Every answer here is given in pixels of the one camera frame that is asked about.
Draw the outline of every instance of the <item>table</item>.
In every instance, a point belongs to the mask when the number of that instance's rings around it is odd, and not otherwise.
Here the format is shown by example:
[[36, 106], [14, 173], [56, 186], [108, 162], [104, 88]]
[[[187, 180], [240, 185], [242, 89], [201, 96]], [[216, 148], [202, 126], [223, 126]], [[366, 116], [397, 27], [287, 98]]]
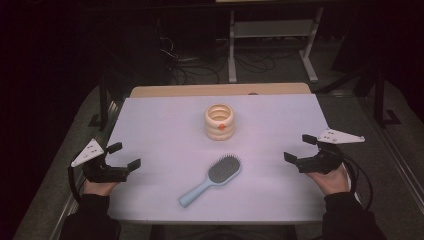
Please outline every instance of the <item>table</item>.
[[[107, 163], [123, 166], [136, 158], [142, 163], [114, 190], [109, 214], [149, 224], [321, 221], [323, 194], [283, 159], [284, 151], [299, 157], [316, 154], [316, 146], [303, 143], [301, 134], [316, 136], [328, 127], [315, 95], [307, 90], [306, 84], [285, 83], [135, 88], [109, 141], [122, 142], [123, 149], [109, 155]], [[241, 95], [251, 92], [261, 95]], [[236, 133], [217, 142], [207, 138], [202, 117], [207, 106], [222, 101], [236, 112]], [[275, 111], [273, 116], [252, 117], [269, 111]], [[200, 184], [208, 167], [228, 152], [241, 158], [240, 174], [183, 208], [178, 198]]]

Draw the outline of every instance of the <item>hairbrush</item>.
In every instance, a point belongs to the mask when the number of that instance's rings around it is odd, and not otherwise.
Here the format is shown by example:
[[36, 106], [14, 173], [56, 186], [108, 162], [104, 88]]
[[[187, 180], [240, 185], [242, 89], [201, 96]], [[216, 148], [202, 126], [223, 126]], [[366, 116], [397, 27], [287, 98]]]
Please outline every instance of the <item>hairbrush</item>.
[[187, 207], [210, 186], [222, 186], [233, 179], [241, 170], [240, 160], [232, 155], [226, 154], [216, 161], [208, 170], [206, 180], [184, 194], [178, 200], [183, 207]]

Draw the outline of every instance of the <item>hairbrush handle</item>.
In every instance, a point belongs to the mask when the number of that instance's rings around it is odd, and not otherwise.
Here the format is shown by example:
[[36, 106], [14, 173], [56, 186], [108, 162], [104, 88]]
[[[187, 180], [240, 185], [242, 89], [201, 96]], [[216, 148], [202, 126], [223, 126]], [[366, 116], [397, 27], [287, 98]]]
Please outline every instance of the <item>hairbrush handle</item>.
[[181, 205], [183, 205], [183, 207], [187, 207], [197, 197], [199, 197], [200, 194], [202, 194], [208, 187], [212, 185], [215, 185], [215, 184], [209, 178], [207, 178], [202, 184], [193, 188], [192, 190], [184, 194], [182, 197], [180, 197], [178, 200], [180, 201]]

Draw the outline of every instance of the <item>ribbed container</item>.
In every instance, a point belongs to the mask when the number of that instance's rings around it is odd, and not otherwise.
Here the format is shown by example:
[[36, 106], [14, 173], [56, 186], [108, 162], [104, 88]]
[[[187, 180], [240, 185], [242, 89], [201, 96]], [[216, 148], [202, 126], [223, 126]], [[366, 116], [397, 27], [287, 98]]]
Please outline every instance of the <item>ribbed container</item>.
[[234, 111], [225, 104], [215, 104], [205, 111], [206, 134], [215, 141], [224, 141], [234, 134]]

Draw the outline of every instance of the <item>hand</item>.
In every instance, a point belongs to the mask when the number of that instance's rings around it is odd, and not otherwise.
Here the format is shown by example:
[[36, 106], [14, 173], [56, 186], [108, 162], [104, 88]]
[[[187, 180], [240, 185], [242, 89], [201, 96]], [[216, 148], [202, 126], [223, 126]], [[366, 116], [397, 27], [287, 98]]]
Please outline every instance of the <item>hand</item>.
[[113, 183], [94, 183], [88, 181], [84, 182], [84, 194], [96, 194], [100, 196], [109, 196], [112, 192], [112, 189], [118, 185], [117, 182]]
[[347, 173], [343, 165], [327, 174], [322, 173], [306, 173], [311, 177], [319, 186], [325, 195], [330, 195], [339, 192], [349, 192], [349, 183], [347, 180]]

